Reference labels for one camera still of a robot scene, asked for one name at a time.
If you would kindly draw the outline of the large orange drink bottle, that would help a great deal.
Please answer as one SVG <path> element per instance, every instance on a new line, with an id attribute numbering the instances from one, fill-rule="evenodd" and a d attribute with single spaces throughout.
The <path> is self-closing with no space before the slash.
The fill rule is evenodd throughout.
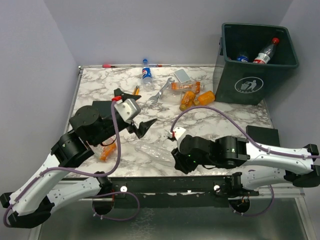
<path id="1" fill-rule="evenodd" d="M 92 147 L 94 157 L 101 162 L 106 162 L 113 155 L 116 149 L 116 139 L 112 137 L 105 140 L 100 145 Z"/>

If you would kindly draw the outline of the clear crushed bottle front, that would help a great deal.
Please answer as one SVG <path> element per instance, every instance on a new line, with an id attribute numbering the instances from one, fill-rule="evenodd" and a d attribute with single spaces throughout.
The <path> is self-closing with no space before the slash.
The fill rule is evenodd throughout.
<path id="1" fill-rule="evenodd" d="M 153 144 L 137 144 L 134 149 L 145 155 L 148 155 L 154 162 L 163 166 L 172 167 L 175 163 L 170 151 L 157 147 Z"/>

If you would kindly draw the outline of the Pepsi bottle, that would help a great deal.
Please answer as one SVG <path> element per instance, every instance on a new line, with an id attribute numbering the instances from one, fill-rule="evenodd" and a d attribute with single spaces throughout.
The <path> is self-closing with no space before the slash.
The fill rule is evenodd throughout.
<path id="1" fill-rule="evenodd" d="M 249 62 L 249 54 L 246 51 L 241 51 L 237 54 L 236 60 L 238 62 Z"/>
<path id="2" fill-rule="evenodd" d="M 143 59 L 142 61 L 142 86 L 146 91 L 152 91 L 155 88 L 151 69 L 147 59 Z"/>

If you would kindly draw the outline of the orange juice bottle patterned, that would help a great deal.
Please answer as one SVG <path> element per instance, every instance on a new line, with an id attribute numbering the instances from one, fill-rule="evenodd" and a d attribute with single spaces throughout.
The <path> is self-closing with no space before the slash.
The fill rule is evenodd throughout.
<path id="1" fill-rule="evenodd" d="M 195 100 L 196 98 L 196 94 L 193 92 L 193 91 L 187 91 L 181 101 L 180 101 L 180 106 L 179 106 L 179 109 L 181 111 L 185 111 L 187 110 L 188 108 L 190 108 L 193 104 L 193 101 Z"/>

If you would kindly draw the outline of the plain orange juice bottle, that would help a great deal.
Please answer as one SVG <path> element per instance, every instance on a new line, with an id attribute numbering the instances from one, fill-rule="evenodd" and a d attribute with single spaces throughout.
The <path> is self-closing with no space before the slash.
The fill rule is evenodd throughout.
<path id="1" fill-rule="evenodd" d="M 201 95 L 199 95 L 194 101 L 193 104 L 195 106 L 206 106 L 216 99 L 215 94 L 212 91 L 207 91 Z"/>

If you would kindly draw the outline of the red label water bottle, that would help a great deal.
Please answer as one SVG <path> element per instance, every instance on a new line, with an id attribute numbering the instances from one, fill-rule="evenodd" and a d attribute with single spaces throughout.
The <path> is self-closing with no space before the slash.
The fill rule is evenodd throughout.
<path id="1" fill-rule="evenodd" d="M 263 48 L 258 55 L 253 60 L 255 64 L 267 64 L 273 55 L 275 54 L 277 45 L 279 44 L 280 40 L 277 37 L 274 37 L 271 40 L 271 43 Z"/>

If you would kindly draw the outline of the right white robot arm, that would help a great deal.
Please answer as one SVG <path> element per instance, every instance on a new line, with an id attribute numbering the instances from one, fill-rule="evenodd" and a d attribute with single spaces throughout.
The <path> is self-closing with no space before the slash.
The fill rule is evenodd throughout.
<path id="1" fill-rule="evenodd" d="M 254 142 L 251 138 L 225 136 L 215 141 L 187 133 L 173 134 L 177 147 L 171 154 L 175 169 L 188 174 L 197 166 L 235 169 L 241 166 L 262 166 L 263 171 L 237 174 L 229 189 L 240 196 L 265 185 L 292 183 L 299 188 L 320 184 L 320 167 L 315 164 L 318 148 L 283 148 Z"/>

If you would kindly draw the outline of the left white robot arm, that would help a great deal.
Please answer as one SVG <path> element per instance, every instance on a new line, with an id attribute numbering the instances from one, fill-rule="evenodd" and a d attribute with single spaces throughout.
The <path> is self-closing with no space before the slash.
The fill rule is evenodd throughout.
<path id="1" fill-rule="evenodd" d="M 121 162 L 120 132 L 127 130 L 142 138 L 154 124 L 154 120 L 149 120 L 135 125 L 134 118 L 141 112 L 139 98 L 115 89 L 111 100 L 80 107 L 69 119 L 71 130 L 60 137 L 33 176 L 16 191 L 1 195 L 0 202 L 5 209 L 3 224 L 8 228 L 31 229 L 77 200 L 112 195 L 109 176 Z M 94 147 L 104 146 L 109 138 L 116 140 L 118 157 L 112 170 L 86 173 L 86 180 L 56 189 L 66 175 L 79 172 L 79 166 L 94 155 Z"/>

